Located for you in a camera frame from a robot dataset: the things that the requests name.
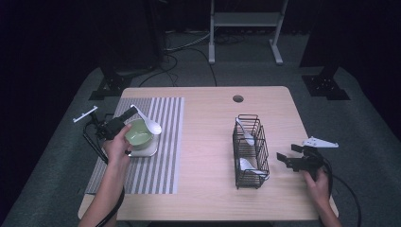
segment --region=forearm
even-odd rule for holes
[[[121,195],[126,179],[127,167],[124,165],[108,164],[96,196],[82,217],[79,226],[96,226],[115,207]],[[116,215],[110,220],[115,223]]]
[[[328,202],[315,205],[325,227],[341,227],[341,223]]]

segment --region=metal shelf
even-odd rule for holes
[[[215,0],[211,0],[210,12],[210,43],[209,43],[209,63],[216,62],[215,58],[215,27],[216,26],[275,26],[274,39],[269,40],[271,51],[274,55],[276,64],[282,65],[280,51],[277,47],[278,37],[288,4],[288,0],[283,0],[280,12],[215,12]]]
[[[277,26],[279,12],[216,12],[215,26]]]

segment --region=wooden table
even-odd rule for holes
[[[286,87],[129,88],[122,97],[183,96],[183,135],[177,194],[127,194],[124,220],[317,219],[301,174],[276,152],[300,157],[291,144],[307,135]],[[235,102],[234,96],[242,96]],[[269,150],[270,178],[258,189],[235,187],[233,129],[239,114],[257,114]],[[81,218],[94,196],[85,195]],[[338,213],[333,201],[332,206]]]

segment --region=white spoon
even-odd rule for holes
[[[157,123],[154,120],[150,120],[149,118],[147,118],[135,105],[131,104],[131,107],[135,107],[135,109],[138,111],[138,114],[141,116],[142,119],[144,119],[148,130],[152,134],[160,134],[160,133],[162,133],[162,127],[159,125],[159,123]]]
[[[239,159],[239,164],[241,165],[241,170],[242,170],[242,171],[250,170],[250,171],[252,171],[253,173],[256,173],[256,174],[263,174],[263,175],[266,175],[265,180],[267,180],[267,179],[269,178],[269,175],[267,175],[267,174],[266,174],[265,172],[263,172],[263,171],[260,171],[260,170],[257,170],[256,168],[254,168],[254,167],[251,165],[251,163],[250,163],[248,160],[244,159],[244,158],[240,158],[240,159]]]
[[[246,130],[245,127],[242,125],[241,120],[239,120],[238,117],[235,118],[236,122],[238,122],[239,126],[242,128],[242,130],[244,131],[244,137],[245,140],[247,141],[247,143],[251,146],[254,146],[254,140],[253,140],[253,136],[251,134],[249,134]]]

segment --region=bowl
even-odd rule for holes
[[[125,137],[133,146],[133,151],[145,149],[149,146],[153,134],[148,130],[143,119],[135,119],[130,122],[131,129],[126,133]]]

